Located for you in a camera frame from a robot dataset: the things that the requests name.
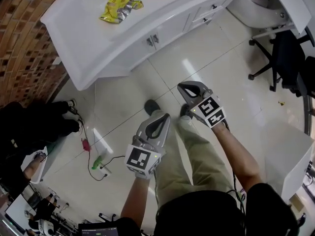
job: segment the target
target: screen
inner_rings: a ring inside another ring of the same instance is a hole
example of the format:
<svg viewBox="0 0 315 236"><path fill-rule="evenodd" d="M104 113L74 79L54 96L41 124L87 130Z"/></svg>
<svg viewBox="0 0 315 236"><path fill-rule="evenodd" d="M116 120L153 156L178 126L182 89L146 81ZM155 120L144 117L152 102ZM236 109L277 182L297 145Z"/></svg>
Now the screen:
<svg viewBox="0 0 315 236"><path fill-rule="evenodd" d="M117 227L103 229L82 229L82 236L118 236Z"/></svg>

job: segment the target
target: black chair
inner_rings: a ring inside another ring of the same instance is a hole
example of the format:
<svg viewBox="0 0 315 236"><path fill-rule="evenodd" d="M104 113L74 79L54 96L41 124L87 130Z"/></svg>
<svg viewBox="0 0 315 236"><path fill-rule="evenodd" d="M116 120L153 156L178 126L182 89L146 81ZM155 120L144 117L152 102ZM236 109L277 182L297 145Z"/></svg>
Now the black chair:
<svg viewBox="0 0 315 236"><path fill-rule="evenodd" d="M276 38L270 41L274 44L272 55L256 39L251 39L249 44L252 46L256 44L268 58L269 64L255 74L248 75L248 79L254 80L255 77L272 68L273 86L270 86L271 91L276 91L277 83L282 79L282 87L290 89L297 96L314 97L315 58L307 57L305 60L305 54L300 44L311 41L315 47L315 43L309 29L305 30L307 34L299 39L290 30L277 33Z"/></svg>

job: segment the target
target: person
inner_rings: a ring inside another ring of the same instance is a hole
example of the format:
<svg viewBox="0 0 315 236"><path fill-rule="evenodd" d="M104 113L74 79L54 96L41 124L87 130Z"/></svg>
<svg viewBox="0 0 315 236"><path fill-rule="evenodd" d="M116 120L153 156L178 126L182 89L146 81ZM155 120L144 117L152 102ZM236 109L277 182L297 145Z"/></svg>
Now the person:
<svg viewBox="0 0 315 236"><path fill-rule="evenodd" d="M187 149L193 184L171 126L166 154L155 170L158 214L154 235L297 235L297 221L289 206L263 183L258 163L221 122L212 131L247 193L246 216L238 209L225 164L211 143L198 135L187 109L182 107L177 128ZM145 110L150 116L162 112L152 100L146 102ZM149 183L149 179L134 180L121 218L110 225L117 227L120 236L141 235Z"/></svg>
<svg viewBox="0 0 315 236"><path fill-rule="evenodd" d="M72 132L80 133L83 126L78 121L64 119L63 114L75 107L75 101L61 101L51 104L34 104L23 108L18 102L11 102L0 109L0 185L16 199L30 182L40 163L46 157L39 153L21 170L27 155L43 150Z"/></svg>
<svg viewBox="0 0 315 236"><path fill-rule="evenodd" d="M45 199L42 199L35 207L36 209L35 216L33 216L31 213L25 210L25 216L29 219L29 226L31 228L31 230L27 231L28 234L31 235L40 234L38 221L40 219L47 221L51 220L51 216L54 210L56 209L58 199L59 197L53 192Z"/></svg>

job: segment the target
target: green object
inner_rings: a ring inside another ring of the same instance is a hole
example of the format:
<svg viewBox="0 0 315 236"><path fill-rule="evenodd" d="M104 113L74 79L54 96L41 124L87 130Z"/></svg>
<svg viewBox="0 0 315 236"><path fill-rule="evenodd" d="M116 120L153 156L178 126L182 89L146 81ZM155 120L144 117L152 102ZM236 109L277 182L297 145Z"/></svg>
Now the green object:
<svg viewBox="0 0 315 236"><path fill-rule="evenodd" d="M92 170L96 170L98 166L101 164L102 160L103 160L102 157L98 156L98 158L93 163Z"/></svg>

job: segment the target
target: khaki pants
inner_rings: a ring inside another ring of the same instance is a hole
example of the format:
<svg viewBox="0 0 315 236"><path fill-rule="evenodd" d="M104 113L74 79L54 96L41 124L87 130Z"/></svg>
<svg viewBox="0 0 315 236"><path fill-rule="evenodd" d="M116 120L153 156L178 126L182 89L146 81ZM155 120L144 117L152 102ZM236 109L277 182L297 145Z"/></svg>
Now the khaki pants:
<svg viewBox="0 0 315 236"><path fill-rule="evenodd" d="M161 112L162 110L156 110L153 112L153 116ZM191 119L188 116L179 118L177 128L189 156L193 185L184 169L175 129L171 125L164 145L166 155L156 168L159 208L175 198L194 191L227 192L232 190L230 175L225 164L210 142L198 135L192 126Z"/></svg>

